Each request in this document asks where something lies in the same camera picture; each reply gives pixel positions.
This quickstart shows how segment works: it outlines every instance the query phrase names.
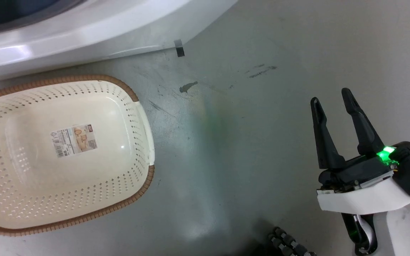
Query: white plastic basket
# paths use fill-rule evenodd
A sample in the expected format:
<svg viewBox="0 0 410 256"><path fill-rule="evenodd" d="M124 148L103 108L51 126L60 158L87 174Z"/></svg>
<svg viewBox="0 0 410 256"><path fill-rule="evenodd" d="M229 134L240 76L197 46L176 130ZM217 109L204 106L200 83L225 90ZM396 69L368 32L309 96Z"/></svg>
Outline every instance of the white plastic basket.
<svg viewBox="0 0 410 256"><path fill-rule="evenodd" d="M154 144L132 89L70 76L0 90L0 234L27 235L135 202L154 173Z"/></svg>

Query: scuff mark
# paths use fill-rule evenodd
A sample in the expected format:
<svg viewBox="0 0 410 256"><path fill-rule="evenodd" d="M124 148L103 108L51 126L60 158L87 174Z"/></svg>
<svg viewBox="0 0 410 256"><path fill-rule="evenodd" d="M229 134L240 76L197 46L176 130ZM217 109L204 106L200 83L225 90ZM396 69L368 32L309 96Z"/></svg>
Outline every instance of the scuff mark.
<svg viewBox="0 0 410 256"><path fill-rule="evenodd" d="M158 104L156 104L156 103L154 103L154 102L152 102L152 101L149 101L149 102L150 102L150 104L151 104L156 110L165 112L166 114L170 115L171 117L176 118L176 116L174 116L174 115L172 115L171 113L167 112L165 109L163 109L162 107L160 107Z"/></svg>
<svg viewBox="0 0 410 256"><path fill-rule="evenodd" d="M187 83L179 88L179 92L188 92L188 90L191 89L192 86L195 86L198 83L198 81Z"/></svg>
<svg viewBox="0 0 410 256"><path fill-rule="evenodd" d="M260 71L259 73L256 73L256 74L254 74L254 75L252 75L252 76L248 76L248 78L255 78L256 76L260 76L260 75L262 75L262 74L267 73L269 70L275 70L275 69L277 69L277 68L278 68L278 67L275 66L275 65L268 66L265 70Z"/></svg>

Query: brown woven rim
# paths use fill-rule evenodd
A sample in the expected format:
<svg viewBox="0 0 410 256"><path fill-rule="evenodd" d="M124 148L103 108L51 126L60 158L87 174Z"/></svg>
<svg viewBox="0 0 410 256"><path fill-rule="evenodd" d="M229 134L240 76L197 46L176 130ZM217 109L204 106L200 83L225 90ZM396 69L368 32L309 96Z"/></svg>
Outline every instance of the brown woven rim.
<svg viewBox="0 0 410 256"><path fill-rule="evenodd" d="M108 81L113 84L116 84L117 86L120 86L121 89L123 89L125 92L127 92L127 94L131 97L131 99L134 102L138 101L138 98L135 95L134 91L132 91L132 89L129 86L127 86L127 84L125 84L119 79L116 79L112 76L107 76L107 75L66 76L63 78L53 78L53 79L35 81L35 82L27 83L27 84L13 86L13 87L6 88L6 89L1 89L0 96L13 94L14 92L20 92L20 91L24 91L24 90L28 90L28 89L32 89L36 87L57 84L57 83L74 82L74 81L90 81L90 80ZM82 222L86 222L88 220L95 219L97 217L101 217L103 215L106 215L108 213L121 209L137 201L137 199L143 196L143 194L149 188L151 181L153 180L153 176L154 176L154 165L150 165L148 167L148 176L145 180L145 183L143 183L143 186L137 191L137 193L135 193L130 198L127 198L123 201L115 203L111 206L102 208L97 211L90 212L88 214L75 217L72 219L63 220L61 222L53 222L50 224L39 225L39 226L23 228L23 229L8 229L8 228L0 227L0 235L7 235L7 236L31 235L31 234L42 233L42 232L51 231L51 230L57 230L57 229L64 228L64 227L69 227L69 226L76 225Z"/></svg>

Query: green led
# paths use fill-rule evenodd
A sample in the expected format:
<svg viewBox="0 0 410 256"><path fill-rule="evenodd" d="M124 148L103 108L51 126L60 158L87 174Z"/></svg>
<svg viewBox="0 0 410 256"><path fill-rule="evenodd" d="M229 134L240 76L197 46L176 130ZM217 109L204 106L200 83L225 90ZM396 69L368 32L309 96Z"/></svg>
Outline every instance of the green led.
<svg viewBox="0 0 410 256"><path fill-rule="evenodd" d="M389 158L389 155L393 151L395 151L395 148L385 147L381 152L377 153L377 155L380 157L382 162L390 162L392 160Z"/></svg>

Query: product label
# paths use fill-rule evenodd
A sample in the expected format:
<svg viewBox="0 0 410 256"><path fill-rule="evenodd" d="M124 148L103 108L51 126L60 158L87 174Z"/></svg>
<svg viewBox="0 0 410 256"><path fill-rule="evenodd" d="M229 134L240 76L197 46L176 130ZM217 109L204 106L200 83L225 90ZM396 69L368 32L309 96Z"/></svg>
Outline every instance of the product label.
<svg viewBox="0 0 410 256"><path fill-rule="evenodd" d="M57 157L66 157L97 149L93 127L90 124L73 126L50 133Z"/></svg>

